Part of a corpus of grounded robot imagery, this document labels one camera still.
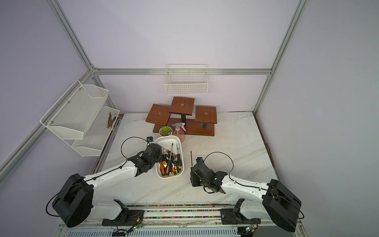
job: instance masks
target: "white marble surface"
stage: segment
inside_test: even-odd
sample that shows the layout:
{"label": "white marble surface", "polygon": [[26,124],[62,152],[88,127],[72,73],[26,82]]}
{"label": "white marble surface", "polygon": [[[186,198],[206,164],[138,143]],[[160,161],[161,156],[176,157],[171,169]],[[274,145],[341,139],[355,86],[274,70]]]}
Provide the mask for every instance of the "white marble surface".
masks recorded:
{"label": "white marble surface", "polygon": [[[194,118],[195,113],[187,118]],[[125,161],[121,155],[121,144],[129,137],[159,137],[153,133],[154,124],[145,122],[147,113],[125,114],[104,169],[119,165]],[[209,153],[221,151],[228,154],[234,162],[231,175],[256,182],[269,182],[276,179],[274,168],[268,157],[262,137],[251,112],[217,113],[215,136],[186,135],[182,143],[184,173],[178,177],[161,179],[155,169],[132,179],[124,180],[97,196],[99,200],[120,199],[127,205],[138,204],[188,204],[188,203],[230,203],[240,197],[223,193],[207,194],[202,187],[192,187],[190,167],[192,151],[193,161],[197,157],[205,158]],[[133,156],[146,148],[146,142],[138,138],[127,140],[122,148],[126,157]],[[230,159],[223,154],[210,155],[205,164],[213,171],[229,172]]]}

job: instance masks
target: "potted succulent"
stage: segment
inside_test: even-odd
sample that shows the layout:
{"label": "potted succulent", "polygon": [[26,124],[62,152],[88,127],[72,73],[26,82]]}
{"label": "potted succulent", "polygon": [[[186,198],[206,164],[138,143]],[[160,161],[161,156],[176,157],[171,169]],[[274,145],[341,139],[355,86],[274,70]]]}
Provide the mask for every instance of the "potted succulent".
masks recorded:
{"label": "potted succulent", "polygon": [[159,129],[159,135],[162,137],[170,136],[172,135],[172,129],[169,126],[163,126]]}

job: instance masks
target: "pink trigger sprayer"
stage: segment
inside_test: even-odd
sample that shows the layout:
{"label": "pink trigger sprayer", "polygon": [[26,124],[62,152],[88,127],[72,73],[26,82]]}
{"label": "pink trigger sprayer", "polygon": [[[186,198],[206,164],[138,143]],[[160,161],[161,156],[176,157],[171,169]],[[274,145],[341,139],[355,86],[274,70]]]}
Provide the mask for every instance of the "pink trigger sprayer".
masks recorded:
{"label": "pink trigger sprayer", "polygon": [[184,125],[185,125],[185,123],[183,123],[183,122],[177,122],[176,124],[172,125],[175,127],[175,131],[172,134],[177,136],[179,138],[180,142],[184,142],[184,139],[185,139],[184,131],[186,129],[184,128]]}

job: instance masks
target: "screwdriver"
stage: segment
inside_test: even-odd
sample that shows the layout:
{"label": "screwdriver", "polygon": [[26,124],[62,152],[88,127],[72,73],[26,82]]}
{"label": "screwdriver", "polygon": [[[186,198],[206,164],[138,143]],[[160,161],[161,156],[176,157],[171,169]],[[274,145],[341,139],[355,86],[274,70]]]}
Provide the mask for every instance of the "screwdriver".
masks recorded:
{"label": "screwdriver", "polygon": [[170,158],[168,159],[168,163],[167,163],[167,166],[166,166],[166,176],[168,176],[170,174],[170,167],[171,167],[171,154],[172,152],[170,152]]}
{"label": "screwdriver", "polygon": [[177,156],[177,159],[178,159],[178,168],[179,168],[179,171],[180,171],[181,168],[182,168],[182,159],[180,158],[178,144],[176,144],[176,153],[177,153],[176,156]]}

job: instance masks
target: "green succulent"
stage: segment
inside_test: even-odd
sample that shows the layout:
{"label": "green succulent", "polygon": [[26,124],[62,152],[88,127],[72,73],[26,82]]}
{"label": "green succulent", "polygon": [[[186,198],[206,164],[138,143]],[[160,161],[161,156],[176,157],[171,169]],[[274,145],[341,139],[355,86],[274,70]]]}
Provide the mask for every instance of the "green succulent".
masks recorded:
{"label": "green succulent", "polygon": [[170,127],[164,126],[164,127],[161,128],[159,134],[162,135],[162,136],[168,136],[168,135],[170,135],[171,131],[172,130],[171,130]]}

